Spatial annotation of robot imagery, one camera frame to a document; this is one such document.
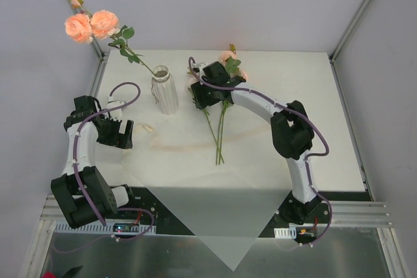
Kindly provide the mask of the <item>cream ribbon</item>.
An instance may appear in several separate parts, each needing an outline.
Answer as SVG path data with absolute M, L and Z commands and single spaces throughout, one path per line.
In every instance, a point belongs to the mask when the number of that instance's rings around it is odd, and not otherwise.
M 227 136 L 223 140 L 223 142 L 225 144 L 242 142 L 246 138 L 252 138 L 265 132 L 267 132 L 267 127 L 260 126 L 244 132 Z M 161 135 L 157 130 L 151 128 L 147 124 L 141 124 L 134 128 L 132 139 L 138 141 L 140 146 L 145 146 L 145 144 L 148 144 L 151 150 L 164 152 L 172 152 L 175 150 L 180 152 L 189 152 L 192 150 L 201 150 L 210 147 L 215 147 L 213 139 L 210 139 L 209 141 L 199 139 L 196 142 L 192 143 L 190 140 L 194 137 L 195 135 L 185 135 L 184 133 L 181 133 L 178 139 L 174 139 L 172 143 L 168 143 L 167 141 L 165 141 L 167 139 L 167 136 Z

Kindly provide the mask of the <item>pink flowers with green leaves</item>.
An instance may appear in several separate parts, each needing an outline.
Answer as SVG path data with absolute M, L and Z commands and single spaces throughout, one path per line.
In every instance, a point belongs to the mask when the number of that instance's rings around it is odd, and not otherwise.
M 223 125 L 225 113 L 233 105 L 229 90 L 216 89 L 215 87 L 227 88 L 228 83 L 242 83 L 246 81 L 246 75 L 240 69 L 241 60 L 237 59 L 237 50 L 234 44 L 224 51 L 208 70 L 198 69 L 193 57 L 188 59 L 188 74 L 192 82 L 187 87 L 192 95 L 195 108 L 202 111 L 208 124 L 211 124 L 208 107 L 221 104 L 221 113 L 217 132 L 212 132 L 216 145 L 216 165 L 224 162 L 222 156 Z

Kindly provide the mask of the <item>white wrapping paper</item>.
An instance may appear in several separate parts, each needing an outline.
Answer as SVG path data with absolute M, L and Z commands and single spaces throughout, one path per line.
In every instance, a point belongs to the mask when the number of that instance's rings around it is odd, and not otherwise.
M 171 118 L 151 126 L 168 143 L 181 133 L 191 142 L 213 139 L 207 123 Z M 216 165 L 216 146 L 189 152 L 151 150 L 148 144 L 125 154 L 123 165 L 151 191 L 228 268 L 240 264 L 291 190 L 286 161 L 272 145 L 270 126 L 261 121 L 229 128 L 227 136 L 266 126 L 267 132 L 242 142 L 223 143 L 224 162 Z

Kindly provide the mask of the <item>peach rose stem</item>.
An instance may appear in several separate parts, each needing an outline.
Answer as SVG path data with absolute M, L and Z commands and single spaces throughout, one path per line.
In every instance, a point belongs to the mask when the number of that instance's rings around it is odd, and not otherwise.
M 73 8 L 81 12 L 69 16 L 65 21 L 65 33 L 79 44 L 90 44 L 93 39 L 108 40 L 108 46 L 119 51 L 129 63 L 144 66 L 149 72 L 152 69 L 144 63 L 142 55 L 133 51 L 129 40 L 135 35 L 135 29 L 127 25 L 121 26 L 117 15 L 108 10 L 89 12 L 84 6 L 84 0 L 70 0 Z

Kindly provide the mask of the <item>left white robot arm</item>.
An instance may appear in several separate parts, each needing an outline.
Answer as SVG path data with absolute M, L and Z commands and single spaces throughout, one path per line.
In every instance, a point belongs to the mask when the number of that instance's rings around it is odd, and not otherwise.
M 95 148 L 98 143 L 120 149 L 131 149 L 134 122 L 128 120 L 124 132 L 122 107 L 126 103 L 109 97 L 102 109 L 97 98 L 74 98 L 75 110 L 66 118 L 64 129 L 69 146 L 65 168 L 59 178 L 51 181 L 51 191 L 66 222 L 72 229 L 100 221 L 118 213 L 130 219 L 137 213 L 132 188 L 123 184 L 110 187 L 96 167 Z

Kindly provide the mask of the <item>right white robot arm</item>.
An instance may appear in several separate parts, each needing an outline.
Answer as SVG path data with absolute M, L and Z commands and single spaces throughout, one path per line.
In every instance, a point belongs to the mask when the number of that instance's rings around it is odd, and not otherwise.
M 312 148 L 313 128 L 305 121 L 306 112 L 300 102 L 276 107 L 275 101 L 252 88 L 241 76 L 231 77 L 224 66 L 215 61 L 208 65 L 197 64 L 193 57 L 188 59 L 189 69 L 197 79 L 191 85 L 197 109 L 225 101 L 241 106 L 270 124 L 272 142 L 277 153 L 287 160 L 292 194 L 298 201 L 293 206 L 294 217 L 308 222 L 317 213 L 312 200 L 316 195 L 310 185 L 310 175 L 302 160 Z

